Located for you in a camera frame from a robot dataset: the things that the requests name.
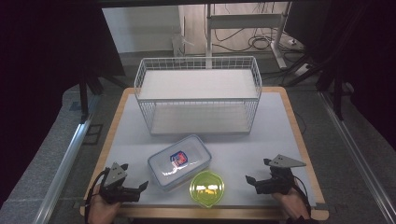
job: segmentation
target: wooden table frame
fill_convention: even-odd
[[[308,152],[306,151],[304,139],[300,133],[297,120],[294,117],[293,109],[289,101],[289,97],[285,89],[281,87],[263,87],[262,92],[278,92],[282,98],[283,105],[285,106],[288,115],[290,126],[293,131],[294,138],[299,148],[301,157],[306,163],[306,171],[310,180],[312,190],[314,192],[316,203],[325,204],[317,177],[312,167],[311,160],[309,159]],[[134,94],[133,88],[125,89],[123,92],[119,106],[117,108],[114,119],[108,131],[106,141],[103,145],[102,152],[96,163],[95,170],[92,174],[89,188],[91,187],[94,179],[105,169],[105,162],[110,152],[116,130],[119,126],[120,119],[127,102],[128,96]],[[89,189],[87,189],[85,199],[87,198]],[[80,208],[80,213],[84,214],[84,207]],[[136,206],[136,205],[123,205],[118,213],[121,217],[135,217],[135,218],[224,218],[224,219],[267,219],[267,220],[284,220],[288,217],[279,207],[268,208],[211,208],[204,209],[199,207],[167,207],[167,206]],[[316,220],[326,220],[329,217],[329,211],[318,210],[313,208],[312,218]]]

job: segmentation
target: white wire basket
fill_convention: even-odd
[[[143,59],[134,92],[151,134],[250,133],[262,79],[254,57]]]

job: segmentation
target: round yellow container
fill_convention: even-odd
[[[191,181],[191,197],[206,208],[218,203],[224,193],[224,183],[218,175],[203,171]]]

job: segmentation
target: wall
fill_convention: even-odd
[[[172,50],[180,33],[178,6],[104,8],[118,53]]]

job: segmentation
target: cable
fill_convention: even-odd
[[[230,36],[228,36],[228,37],[226,37],[226,38],[220,40],[220,39],[218,38],[218,34],[217,34],[217,32],[216,32],[217,29],[215,29],[215,37],[216,37],[216,39],[217,39],[219,42],[222,42],[222,41],[224,41],[224,40],[230,39],[231,37],[237,35],[239,32],[241,32],[241,31],[243,31],[243,30],[245,30],[245,28],[242,28],[242,29],[238,30],[237,32],[235,32],[234,34],[232,34],[232,35],[230,35]]]
[[[205,33],[205,39],[207,40],[207,34],[206,34],[206,4],[204,4],[204,33]]]
[[[212,44],[212,46],[220,47],[220,48],[227,49],[227,50],[229,50],[229,51],[234,51],[234,52],[241,52],[241,51],[245,51],[245,50],[248,50],[248,49],[251,49],[251,48],[252,48],[252,46],[249,46],[249,47],[246,48],[246,49],[229,49],[229,48],[226,48],[226,47],[224,47],[224,46],[222,46],[222,45],[218,45],[218,44]]]
[[[290,71],[293,71],[293,69],[295,69],[295,67],[299,64],[301,64],[301,62],[305,61],[307,58],[309,57],[309,55],[304,55],[303,57],[301,57],[296,63],[292,64],[288,69],[282,70],[282,71],[278,71],[278,72],[266,72],[266,73],[260,73],[260,75],[264,75],[264,74],[275,74],[275,73],[281,73],[278,76],[274,76],[274,77],[268,77],[268,78],[264,78],[262,80],[266,80],[266,79],[270,79],[270,78],[276,78],[274,80],[274,85],[276,83],[276,81],[280,78],[282,78],[281,84],[283,84],[283,82],[285,81],[286,76],[289,74]]]
[[[275,5],[275,2],[273,2],[273,9],[271,10],[271,13],[274,13],[274,5]]]
[[[256,42],[258,42],[258,41],[264,41],[264,42],[267,43],[267,45],[266,45],[265,47],[263,47],[263,48],[259,48],[259,47],[257,47],[256,45],[254,45],[254,44],[255,44]],[[247,42],[248,42],[248,44],[249,44],[251,47],[253,47],[253,48],[255,48],[255,49],[260,49],[260,50],[267,49],[267,48],[270,46],[270,42],[269,42],[265,37],[253,36],[253,37],[251,37]]]
[[[285,76],[283,76],[282,81],[280,82],[279,85],[283,86],[283,83],[285,82],[285,78],[289,73],[286,73]]]
[[[88,216],[89,216],[89,214],[90,214],[90,206],[91,206],[91,198],[92,198],[92,196],[96,195],[96,194],[93,194],[93,190],[94,190],[94,188],[95,188],[95,186],[96,186],[96,184],[97,184],[99,178],[100,178],[102,175],[108,174],[109,171],[110,171],[110,169],[108,169],[108,168],[106,168],[104,171],[102,171],[102,172],[95,178],[95,180],[93,181],[92,186],[91,186],[91,188],[90,188],[90,191],[88,191],[88,196],[87,196],[87,200],[85,201],[85,208],[84,208],[84,219],[85,219],[85,223],[88,223]]]
[[[303,185],[303,188],[304,188],[304,191],[305,191],[305,196],[306,196],[306,198],[308,198],[308,192],[306,191],[306,187],[305,187],[304,182],[299,177],[297,177],[295,175],[294,175],[294,178],[298,179],[298,181],[300,181],[300,183]]]
[[[304,134],[305,131],[306,131],[306,124],[305,124],[305,121],[304,121],[303,117],[302,117],[301,115],[299,115],[296,111],[293,110],[293,112],[294,112],[294,114],[297,115],[297,117],[299,117],[300,120],[303,122],[303,124],[304,124],[304,129],[303,129],[303,131],[302,131],[302,134]]]
[[[268,42],[274,41],[274,39],[273,39],[271,36],[267,36],[267,35],[266,35],[265,33],[263,33],[263,32],[262,32],[262,34],[263,34],[263,37],[267,38]],[[284,46],[284,45],[281,44],[281,43],[278,43],[278,47],[279,47],[279,49],[282,49],[282,50],[284,50],[284,51],[294,51],[294,52],[305,53],[305,50],[304,50],[304,49],[290,49],[290,48]]]
[[[264,7],[265,7],[266,2],[264,3],[264,5],[262,6],[262,13],[264,12]]]
[[[256,9],[260,9],[260,4],[261,4],[261,3],[258,3],[257,6],[255,6],[251,12],[253,13]]]
[[[228,11],[228,14],[231,14],[231,12],[227,8],[227,4],[224,4],[225,9]]]
[[[184,49],[184,51],[181,50],[181,48],[178,49],[178,51],[184,56],[186,50]]]
[[[262,78],[262,82],[264,82],[264,81],[265,81],[265,80],[267,80],[267,79],[275,78],[275,80],[274,80],[274,81],[273,81],[273,83],[272,83],[272,85],[273,85],[273,86],[275,86],[275,85],[276,85],[276,82],[277,82],[277,80],[278,80],[280,77],[283,77],[283,76],[285,76],[285,75],[286,75],[284,72],[276,72],[276,73],[282,73],[282,74],[280,74],[280,75],[277,75],[277,76],[274,76],[274,77],[267,77],[267,78]]]

